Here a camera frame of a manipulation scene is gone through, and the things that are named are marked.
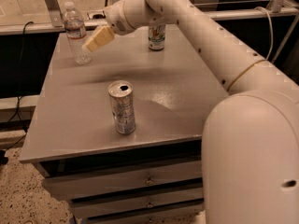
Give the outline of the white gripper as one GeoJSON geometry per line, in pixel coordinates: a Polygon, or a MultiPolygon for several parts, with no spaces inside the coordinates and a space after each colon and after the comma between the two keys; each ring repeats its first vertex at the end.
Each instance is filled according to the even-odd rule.
{"type": "Polygon", "coordinates": [[[134,32],[136,30],[132,20],[134,9],[133,0],[120,0],[105,7],[104,13],[109,26],[98,26],[82,45],[82,48],[94,52],[111,42],[115,34],[127,35],[134,32]]]}

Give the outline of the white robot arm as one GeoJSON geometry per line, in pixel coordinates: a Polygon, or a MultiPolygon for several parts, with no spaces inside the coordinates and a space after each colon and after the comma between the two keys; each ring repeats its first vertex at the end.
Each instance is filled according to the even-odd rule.
{"type": "Polygon", "coordinates": [[[297,84],[190,0],[120,0],[104,14],[104,40],[175,24],[229,94],[203,130],[206,224],[299,224],[297,84]]]}

